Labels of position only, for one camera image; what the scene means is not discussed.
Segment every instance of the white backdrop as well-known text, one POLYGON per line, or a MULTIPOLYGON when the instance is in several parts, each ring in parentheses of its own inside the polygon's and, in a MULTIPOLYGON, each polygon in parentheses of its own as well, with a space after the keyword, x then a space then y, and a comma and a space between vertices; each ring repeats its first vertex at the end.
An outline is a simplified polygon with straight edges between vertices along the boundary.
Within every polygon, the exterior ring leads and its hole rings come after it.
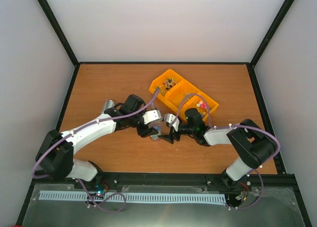
POLYGON ((0 227, 9 227, 74 70, 37 0, 0 0, 0 64, 0 227))
POLYGON ((284 0, 47 0, 79 61, 251 61, 284 0))
POLYGON ((286 169, 317 226, 317 0, 295 0, 255 70, 286 169))

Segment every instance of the white slotted strip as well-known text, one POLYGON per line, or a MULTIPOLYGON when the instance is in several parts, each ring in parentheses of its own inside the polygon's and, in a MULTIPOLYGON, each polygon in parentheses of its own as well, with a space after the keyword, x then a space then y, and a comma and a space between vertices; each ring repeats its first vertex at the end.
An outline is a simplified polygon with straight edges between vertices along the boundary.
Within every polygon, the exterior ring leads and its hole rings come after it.
MULTIPOLYGON (((107 198, 114 192, 108 192, 107 198)), ((175 193, 123 193, 127 203, 149 203, 149 204, 214 204, 224 205, 223 194, 175 194, 175 193)), ((40 191, 39 200, 58 200, 58 201, 86 201, 87 194, 83 191, 40 191)), ((104 198, 94 197, 96 202, 103 201, 104 198)), ((108 202, 123 202, 121 195, 112 196, 108 202)))

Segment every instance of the brown surface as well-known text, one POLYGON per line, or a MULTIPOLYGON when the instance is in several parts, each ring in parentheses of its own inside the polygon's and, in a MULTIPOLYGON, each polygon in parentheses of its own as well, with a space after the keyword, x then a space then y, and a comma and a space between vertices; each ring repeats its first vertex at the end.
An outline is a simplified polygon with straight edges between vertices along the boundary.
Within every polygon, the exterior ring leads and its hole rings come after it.
MULTIPOLYGON (((148 102, 152 80, 169 68, 220 104, 212 116, 213 125, 250 118, 263 128, 245 65, 84 64, 60 130, 73 129, 96 118, 106 99, 119 103, 136 94, 148 102)), ((159 100, 155 106, 162 115, 170 112, 159 100)), ((169 173, 221 173, 237 157, 231 145, 203 147, 186 136, 171 145, 141 138, 133 128, 101 137, 75 155, 77 159, 95 162, 104 171, 169 173)), ((276 174, 273 160, 261 172, 276 174)))

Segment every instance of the orange bin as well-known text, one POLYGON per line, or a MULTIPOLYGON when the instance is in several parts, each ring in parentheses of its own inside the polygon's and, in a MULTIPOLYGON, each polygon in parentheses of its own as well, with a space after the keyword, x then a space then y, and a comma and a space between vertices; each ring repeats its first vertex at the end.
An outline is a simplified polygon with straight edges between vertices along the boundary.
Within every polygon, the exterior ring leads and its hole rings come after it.
MULTIPOLYGON (((210 114, 206 114, 203 118, 203 121, 206 122, 208 115, 215 113, 219 104, 207 96, 205 93, 200 91, 197 87, 191 84, 189 81, 178 75, 172 69, 167 70, 161 76, 153 80, 149 92, 152 94, 155 92, 155 89, 159 87, 159 94, 157 98, 162 101, 165 105, 177 113, 178 107, 184 97, 190 93, 196 93, 201 95, 208 103, 210 108, 210 114)), ((183 107, 180 110, 179 117, 186 122, 185 111, 189 108, 197 108, 199 113, 207 113, 205 109, 197 107, 196 104, 199 103, 202 99, 197 96, 191 96, 183 103, 183 107)))

